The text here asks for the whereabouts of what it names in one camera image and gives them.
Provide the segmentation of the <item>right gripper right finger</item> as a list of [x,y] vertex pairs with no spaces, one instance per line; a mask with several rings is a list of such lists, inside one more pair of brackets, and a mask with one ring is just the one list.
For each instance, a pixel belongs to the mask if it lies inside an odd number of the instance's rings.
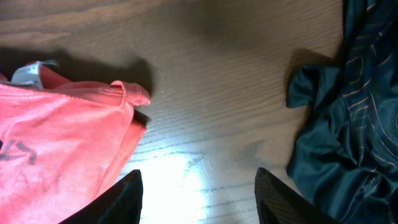
[[254,194],[260,224],[336,224],[267,169],[257,169]]

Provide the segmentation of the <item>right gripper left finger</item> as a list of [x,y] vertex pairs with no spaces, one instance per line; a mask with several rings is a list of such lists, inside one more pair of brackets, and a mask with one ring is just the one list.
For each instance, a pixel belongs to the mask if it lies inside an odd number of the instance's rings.
[[60,224],[139,224],[143,184],[139,170],[132,170],[106,192]]

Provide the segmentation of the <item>red printed t-shirt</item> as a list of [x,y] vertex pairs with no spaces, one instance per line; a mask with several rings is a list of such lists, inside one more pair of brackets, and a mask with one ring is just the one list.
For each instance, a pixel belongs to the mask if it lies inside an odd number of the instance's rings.
[[1,222],[59,223],[108,190],[149,103],[136,83],[73,82],[41,62],[1,77]]

